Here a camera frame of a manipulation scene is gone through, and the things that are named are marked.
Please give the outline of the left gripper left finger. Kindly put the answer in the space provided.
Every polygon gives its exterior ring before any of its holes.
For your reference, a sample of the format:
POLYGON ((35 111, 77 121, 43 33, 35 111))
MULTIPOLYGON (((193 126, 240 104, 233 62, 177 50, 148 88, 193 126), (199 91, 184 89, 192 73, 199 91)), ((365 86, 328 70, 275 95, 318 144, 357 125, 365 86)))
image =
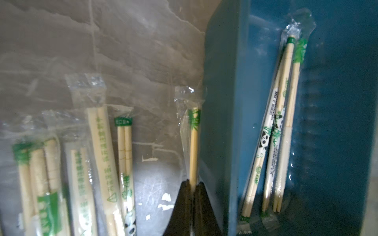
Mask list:
POLYGON ((192 223, 192 191, 190 181, 181 183, 164 236, 190 236, 192 223))

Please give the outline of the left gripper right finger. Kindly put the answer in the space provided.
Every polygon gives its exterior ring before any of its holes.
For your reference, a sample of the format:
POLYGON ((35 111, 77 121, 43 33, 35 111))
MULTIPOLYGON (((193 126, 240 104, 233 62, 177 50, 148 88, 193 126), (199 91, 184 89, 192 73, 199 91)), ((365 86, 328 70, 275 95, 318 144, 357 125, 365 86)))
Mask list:
POLYGON ((200 182, 194 192, 195 236, 222 236, 206 187, 200 182))

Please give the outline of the chopsticks panda print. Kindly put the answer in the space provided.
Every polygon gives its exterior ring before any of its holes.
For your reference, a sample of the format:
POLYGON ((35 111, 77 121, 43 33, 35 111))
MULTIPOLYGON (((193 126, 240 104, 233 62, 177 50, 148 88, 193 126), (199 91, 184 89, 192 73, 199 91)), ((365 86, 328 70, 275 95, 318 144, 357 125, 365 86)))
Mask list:
POLYGON ((296 40, 299 39, 304 29, 316 25, 312 18, 311 11, 306 8, 291 13, 289 18, 290 22, 282 33, 280 42, 281 51, 278 54, 278 69, 275 72, 254 163, 250 179, 248 180, 248 188, 242 205, 240 220, 237 225, 238 236, 246 236, 252 232, 249 221, 262 175, 265 157, 268 148, 273 147, 274 141, 280 141, 281 130, 275 127, 275 122, 277 118, 283 118, 285 111, 285 95, 296 40))

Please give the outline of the chopsticks green label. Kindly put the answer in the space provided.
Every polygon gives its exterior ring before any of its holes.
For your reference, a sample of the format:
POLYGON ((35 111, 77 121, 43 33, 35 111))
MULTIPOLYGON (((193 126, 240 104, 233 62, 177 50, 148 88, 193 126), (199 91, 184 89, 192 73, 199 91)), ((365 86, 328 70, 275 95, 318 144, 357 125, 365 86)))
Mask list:
POLYGON ((97 236, 95 199, 87 149, 79 142, 65 143, 65 155, 73 235, 97 236))

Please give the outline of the chopsticks bamboo leaf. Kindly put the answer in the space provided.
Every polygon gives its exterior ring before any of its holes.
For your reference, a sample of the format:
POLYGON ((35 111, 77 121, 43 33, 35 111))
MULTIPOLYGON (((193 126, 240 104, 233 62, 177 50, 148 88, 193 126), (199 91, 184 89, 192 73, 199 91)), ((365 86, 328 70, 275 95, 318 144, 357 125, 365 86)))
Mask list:
POLYGON ((194 193, 198 179, 198 147, 201 124, 202 90, 188 86, 175 87, 177 115, 184 156, 189 159, 189 184, 194 193))

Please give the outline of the teal plastic storage box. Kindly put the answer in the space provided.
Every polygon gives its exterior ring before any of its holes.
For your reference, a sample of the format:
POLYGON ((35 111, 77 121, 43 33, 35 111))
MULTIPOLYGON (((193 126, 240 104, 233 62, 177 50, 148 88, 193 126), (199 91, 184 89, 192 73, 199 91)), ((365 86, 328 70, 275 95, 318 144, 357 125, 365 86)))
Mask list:
POLYGON ((316 28, 301 66, 277 236, 358 236, 378 118, 377 1, 221 1, 205 35, 200 178, 237 234, 289 15, 316 28))

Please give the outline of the chopsticks green text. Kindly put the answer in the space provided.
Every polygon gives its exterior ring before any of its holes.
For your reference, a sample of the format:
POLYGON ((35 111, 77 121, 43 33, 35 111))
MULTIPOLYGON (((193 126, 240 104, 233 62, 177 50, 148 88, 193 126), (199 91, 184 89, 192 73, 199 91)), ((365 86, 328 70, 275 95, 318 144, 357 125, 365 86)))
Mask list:
POLYGON ((70 223, 64 196, 61 146, 42 115, 17 118, 8 132, 18 167, 26 236, 69 236, 70 223))

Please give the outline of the chopsticks green band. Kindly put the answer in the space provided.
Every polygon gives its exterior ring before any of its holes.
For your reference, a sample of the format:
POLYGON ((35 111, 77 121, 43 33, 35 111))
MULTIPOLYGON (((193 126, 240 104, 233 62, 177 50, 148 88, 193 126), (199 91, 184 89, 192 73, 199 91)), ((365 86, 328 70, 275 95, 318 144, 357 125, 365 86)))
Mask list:
POLYGON ((125 235, 120 187, 112 144, 106 85, 98 73, 65 75, 73 104, 84 109, 89 125, 101 204, 109 236, 125 235))

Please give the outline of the chopsticks box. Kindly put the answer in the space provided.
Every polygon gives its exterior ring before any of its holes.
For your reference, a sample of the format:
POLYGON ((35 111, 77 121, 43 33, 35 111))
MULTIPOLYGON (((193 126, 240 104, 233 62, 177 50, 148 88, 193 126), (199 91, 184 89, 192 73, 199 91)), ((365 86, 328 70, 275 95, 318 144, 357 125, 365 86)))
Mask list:
POLYGON ((119 182, 125 232, 127 236, 135 236, 137 227, 132 156, 133 108, 113 104, 108 107, 117 129, 119 182))

